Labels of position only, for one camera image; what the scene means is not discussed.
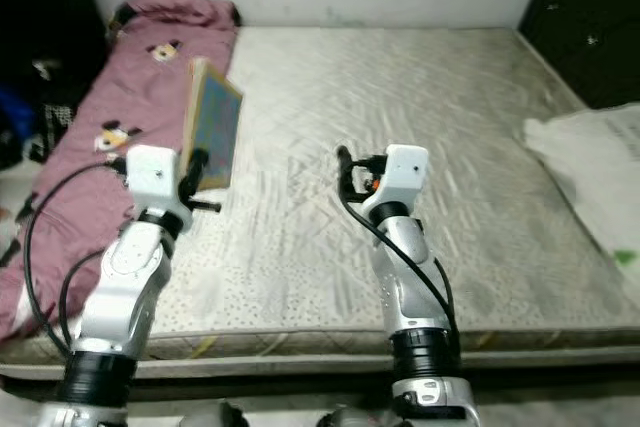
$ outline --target green spot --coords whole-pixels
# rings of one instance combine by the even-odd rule
[[[638,253],[633,250],[616,250],[613,253],[618,265],[626,267],[638,258]]]

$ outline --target black cable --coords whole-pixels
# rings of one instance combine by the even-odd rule
[[[348,175],[348,169],[350,167],[351,166],[347,166],[347,168],[344,168],[340,172],[339,185],[343,185],[344,181],[346,180],[345,176]],[[380,229],[378,229],[375,225],[373,225],[371,222],[369,222],[367,219],[365,219],[363,216],[361,216],[358,212],[356,212],[353,209],[353,207],[351,207],[349,205],[349,203],[347,202],[346,198],[344,197],[344,193],[343,193],[342,189],[340,189],[340,188],[338,188],[338,197],[340,198],[340,202],[342,203],[342,206],[351,215],[351,217],[356,219],[359,224],[361,224],[365,229],[367,229],[369,232],[371,232],[373,235],[375,235],[380,240],[380,242],[385,244],[398,257],[400,257],[400,259],[402,261],[404,261],[409,266],[409,268],[413,271],[413,273],[415,273],[418,276],[418,278],[424,283],[424,285],[427,287],[427,289],[429,289],[429,292],[431,292],[431,294],[438,301],[438,304],[440,304],[440,307],[444,311],[444,314],[447,317],[447,320],[449,321],[449,325],[451,326],[452,345],[456,349],[457,354],[459,354],[460,353],[460,333],[458,331],[458,324],[456,322],[456,318],[455,318],[455,315],[454,315],[453,303],[451,302],[453,300],[453,295],[452,295],[452,292],[451,292],[451,285],[449,284],[449,279],[447,278],[447,275],[446,275],[444,269],[442,268],[442,264],[440,264],[440,262],[437,261],[436,267],[438,268],[438,272],[440,272],[440,275],[442,276],[442,280],[444,281],[447,297],[449,298],[449,303],[447,303],[444,300],[444,298],[442,297],[442,294],[440,293],[438,288],[435,285],[433,285],[433,282],[431,282],[429,277],[427,277],[427,275],[422,271],[422,269],[420,269],[420,267],[418,267],[418,265],[411,259],[411,257],[409,257],[407,254],[405,254]]]
[[[36,225],[36,220],[49,203],[51,198],[56,195],[62,187],[64,187],[68,182],[77,177],[78,175],[87,172],[88,170],[96,169],[99,167],[108,167],[110,164],[107,162],[101,162],[98,164],[90,164],[84,167],[79,168],[75,172],[67,175],[60,182],[58,182],[42,201],[38,204],[38,206],[33,211],[29,222],[27,223],[27,230],[24,237],[24,249],[23,249],[23,268],[24,268],[24,282],[27,287],[27,296],[29,297],[29,304],[31,304],[31,310],[33,311],[33,316],[42,326],[46,334],[49,336],[51,341],[60,351],[60,353],[67,357],[69,355],[69,349],[65,345],[65,343],[55,334],[53,328],[51,327],[51,323],[47,320],[42,309],[40,308],[40,304],[38,303],[38,299],[36,298],[36,293],[33,288],[33,278],[31,276],[31,238],[33,237],[33,231]]]
[[[64,281],[62,282],[62,288],[60,289],[60,299],[58,300],[58,318],[60,322],[60,328],[62,329],[62,336],[64,337],[64,341],[67,344],[67,347],[71,347],[71,333],[69,332],[69,322],[67,320],[67,295],[69,293],[69,286],[71,285],[71,280],[73,276],[80,270],[86,262],[91,259],[102,255],[104,249],[97,250],[95,252],[91,252],[89,255],[84,256],[78,262],[75,263],[71,270],[67,272],[67,275],[64,277]]]

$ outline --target book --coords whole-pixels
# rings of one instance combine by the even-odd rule
[[[194,149],[209,154],[198,190],[223,189],[231,184],[242,94],[208,59],[190,64],[191,93],[185,113],[180,171],[185,175]]]

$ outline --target cartoon print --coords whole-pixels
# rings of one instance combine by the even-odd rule
[[[166,44],[150,45],[147,47],[147,52],[151,52],[153,58],[158,62],[168,62],[176,56],[181,46],[182,42],[179,40],[170,40]]]
[[[142,130],[137,127],[125,130],[120,126],[119,120],[110,120],[102,124],[102,134],[96,137],[94,149],[101,152],[117,149],[140,132],[142,132]]]

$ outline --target bed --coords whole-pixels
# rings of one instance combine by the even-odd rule
[[[510,30],[244,28],[232,185],[178,240],[139,377],[390,366],[371,239],[340,208],[335,147],[427,147],[417,214],[449,273],[466,365],[640,360],[639,295],[521,146],[525,118],[582,104]],[[0,374],[59,378],[44,337]]]

